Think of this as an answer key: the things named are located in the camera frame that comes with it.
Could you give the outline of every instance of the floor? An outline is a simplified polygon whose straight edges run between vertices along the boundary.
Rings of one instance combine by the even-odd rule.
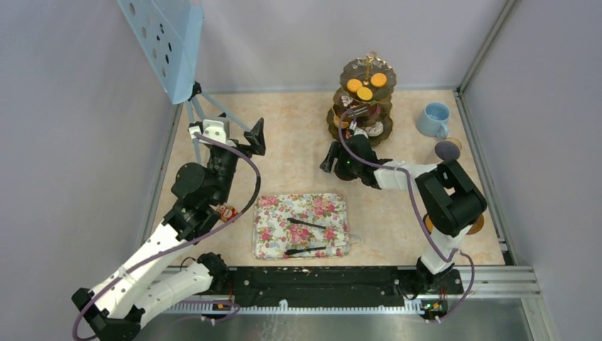
[[[261,171],[260,195],[290,193],[341,193],[346,198],[349,231],[362,238],[351,247],[347,256],[332,259],[288,259],[265,261],[251,253],[253,214],[248,212],[218,234],[200,242],[190,252],[199,256],[205,252],[221,254],[229,266],[375,266],[414,265],[427,248],[410,206],[407,192],[374,190],[359,180],[344,182],[334,174],[322,172],[318,166],[333,141],[327,130],[326,115],[332,105],[334,92],[294,92],[255,94],[216,94],[213,97],[248,126],[263,117],[267,151],[265,156],[254,156]],[[208,117],[220,111],[199,96]],[[393,93],[391,117],[394,122],[390,138],[374,150],[379,158],[424,163],[437,142],[423,136],[415,128],[415,120],[429,102],[443,102],[451,109],[449,136],[462,143],[460,164],[481,188],[473,156],[451,90],[396,91]],[[165,174],[154,226],[175,202],[170,192],[177,170],[185,163],[195,161],[195,153],[187,132],[188,116],[183,109],[173,150]],[[242,130],[231,125],[231,138],[245,141]],[[201,146],[206,156],[207,150]],[[253,171],[239,162],[230,192],[229,205],[241,209],[249,200],[254,187]],[[420,212],[426,211],[419,202]],[[467,236],[462,249],[472,256],[475,264],[504,264],[496,231],[488,211],[485,225],[474,235]],[[179,265],[184,256],[173,265]],[[463,257],[457,264],[466,265]]]

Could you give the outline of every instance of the floral cloth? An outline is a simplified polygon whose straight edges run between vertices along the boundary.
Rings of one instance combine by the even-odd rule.
[[[287,218],[326,227],[293,224]],[[349,253],[346,205],[340,194],[292,194],[260,197],[255,206],[253,255],[257,259],[344,256]],[[288,249],[327,246],[288,256]]]

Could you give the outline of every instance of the table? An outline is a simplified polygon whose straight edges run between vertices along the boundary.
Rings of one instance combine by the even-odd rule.
[[[360,180],[345,182],[334,174],[321,171],[318,166],[333,141],[327,130],[326,115],[332,105],[332,92],[281,92],[249,94],[216,94],[220,101],[240,119],[253,126],[257,119],[266,120],[267,151],[265,156],[254,156],[261,171],[260,195],[288,193],[341,193],[347,202],[349,231],[362,238],[351,247],[348,256],[333,259],[265,261],[251,253],[253,231],[252,209],[234,224],[214,236],[201,241],[192,251],[176,259],[180,265],[185,256],[202,253],[221,254],[229,266],[377,266],[414,265],[427,247],[406,191],[374,190]],[[199,99],[205,114],[215,117],[220,111]],[[476,166],[451,90],[398,90],[393,93],[393,132],[389,139],[375,147],[379,158],[424,163],[433,149],[436,138],[423,136],[415,128],[415,120],[429,102],[442,102],[451,109],[449,136],[462,143],[460,164],[482,190]],[[172,153],[161,190],[154,225],[168,212],[175,196],[170,192],[177,170],[185,163],[195,161],[195,152],[187,131],[186,108],[182,110]],[[246,142],[242,130],[231,124],[231,138]],[[206,158],[208,150],[201,146]],[[255,185],[255,175],[243,161],[239,161],[230,192],[229,205],[240,210],[249,200]],[[417,196],[421,214],[426,213]],[[503,265],[504,260],[489,211],[484,212],[485,225],[474,235],[467,236],[462,249],[477,265]],[[456,263],[467,265],[464,257]]]

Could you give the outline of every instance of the gray wall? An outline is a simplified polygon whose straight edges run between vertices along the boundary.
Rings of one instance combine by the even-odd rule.
[[[468,92],[519,259],[563,340],[600,340],[602,2],[523,1]]]
[[[202,0],[207,90],[338,87],[376,50],[400,87],[459,85],[505,0]]]
[[[70,340],[71,294],[139,240],[171,106],[114,0],[1,7],[0,340]]]

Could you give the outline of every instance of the purple cable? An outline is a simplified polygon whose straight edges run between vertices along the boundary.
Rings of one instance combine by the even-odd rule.
[[[346,112],[344,112],[341,115],[341,118],[340,118],[341,122],[343,122],[343,119],[345,118],[345,116],[347,116]],[[425,237],[427,238],[427,241],[429,242],[430,246],[433,248],[435,253],[437,253],[437,256],[439,256],[439,258],[441,258],[441,260],[443,260],[444,262],[449,263],[454,259],[454,255],[456,254],[456,252],[459,252],[460,255],[466,257],[469,260],[470,267],[471,267],[471,280],[469,283],[469,287],[464,291],[464,294],[462,295],[462,297],[460,297],[458,303],[456,303],[456,305],[454,305],[454,307],[446,314],[446,317],[451,315],[454,312],[454,310],[456,310],[456,308],[458,308],[464,302],[466,297],[470,294],[470,291],[474,284],[475,268],[474,268],[474,262],[473,262],[472,258],[468,254],[463,253],[460,249],[453,249],[451,251],[451,253],[449,254],[449,258],[446,258],[445,255],[443,255],[443,253],[441,252],[441,250],[439,250],[437,245],[434,243],[434,240],[432,239],[425,223],[422,221],[420,212],[418,211],[418,205],[416,204],[416,198],[414,198],[414,190],[412,189],[411,175],[407,169],[405,169],[403,167],[392,167],[392,166],[379,165],[377,163],[372,163],[368,160],[364,160],[363,158],[360,158],[359,156],[357,156],[349,148],[349,146],[347,146],[347,142],[345,142],[345,138],[343,136],[343,129],[342,129],[341,124],[339,125],[339,139],[341,140],[341,144],[343,145],[343,148],[345,148],[345,151],[347,151],[347,153],[349,153],[349,155],[353,156],[357,161],[363,163],[364,165],[374,167],[374,168],[384,168],[384,169],[388,169],[391,171],[402,171],[405,174],[405,179],[406,179],[406,183],[407,183],[407,193],[410,196],[410,202],[412,203],[412,208],[414,209],[414,214],[416,215],[418,224],[420,224],[420,227],[422,228],[422,232],[425,234]],[[445,319],[446,318],[440,318],[439,322],[442,322]]]
[[[230,319],[232,319],[234,316],[236,316],[236,314],[239,313],[239,311],[241,311],[241,306],[237,303],[234,302],[230,302],[230,301],[195,301],[195,300],[183,300],[180,301],[180,303],[195,303],[195,304],[223,304],[223,305],[229,305],[231,307],[235,308],[235,311],[224,316],[223,318],[220,318],[218,320],[215,320],[215,323],[222,323],[222,322],[226,322]],[[186,320],[200,320],[200,317],[198,315],[187,315],[187,316],[183,316],[181,318],[178,318],[177,320],[171,322],[169,324],[169,326],[165,327],[165,329],[158,333],[157,335],[155,335],[155,337],[153,337],[153,339],[151,341],[156,341],[159,339],[159,337],[163,336],[167,331],[169,331],[171,328],[173,328],[173,326],[177,325],[178,323],[184,322]],[[210,318],[205,318],[204,321],[209,322],[211,321]]]
[[[219,148],[226,149],[227,151],[229,151],[229,152],[235,154],[236,156],[238,156],[239,158],[242,158],[245,162],[247,162],[250,165],[250,167],[255,171],[255,174],[257,176],[257,178],[256,178],[257,180],[255,182],[255,191],[253,192],[253,196],[252,196],[251,200],[248,201],[247,205],[237,215],[235,215],[234,217],[232,217],[231,220],[225,222],[224,224],[219,225],[217,228],[213,229],[212,231],[208,232],[207,234],[203,234],[201,237],[193,239],[193,240],[191,240],[189,242],[185,242],[184,244],[178,245],[176,247],[172,247],[171,249],[167,249],[165,251],[161,251],[161,252],[159,252],[158,254],[156,254],[154,256],[150,256],[147,259],[145,259],[143,261],[140,261],[136,265],[134,265],[131,268],[129,268],[129,269],[126,270],[126,273],[128,273],[128,274],[131,274],[135,270],[141,268],[142,266],[145,266],[146,264],[154,261],[155,259],[163,257],[166,254],[170,254],[172,252],[176,252],[178,250],[184,249],[185,247],[188,247],[190,245],[196,244],[196,243],[202,241],[203,239],[209,238],[210,236],[216,234],[217,232],[222,231],[225,227],[227,227],[228,225],[230,225],[233,222],[237,221],[238,218],[240,218],[249,208],[251,208],[251,206],[253,205],[253,203],[257,199],[257,196],[259,194],[259,188],[261,186],[261,174],[259,173],[259,169],[255,165],[255,163],[253,163],[253,161],[251,161],[251,159],[248,156],[244,155],[242,152],[236,150],[235,148],[232,148],[232,147],[227,146],[225,144],[222,144],[220,142],[208,139],[206,137],[203,137],[200,134],[195,134],[195,136],[199,140],[205,141],[208,144],[212,144],[214,146],[218,146]],[[110,288],[112,288],[113,286],[115,286],[115,284],[117,284],[120,280],[121,280],[121,277],[115,278],[113,281],[111,281],[111,283],[107,284],[102,290],[100,290],[90,300],[90,302],[88,302],[83,307],[82,311],[80,311],[80,313],[75,318],[75,322],[73,323],[73,328],[71,330],[71,336],[73,337],[73,340],[75,340],[75,341],[90,341],[90,340],[93,340],[93,339],[96,338],[96,335],[93,335],[91,337],[86,337],[86,338],[79,337],[79,335],[77,334],[77,327],[80,325],[80,322],[82,321],[82,319],[84,317],[84,314],[90,309],[90,307],[92,307],[92,305],[94,305],[99,298],[101,298],[107,291],[110,290]]]

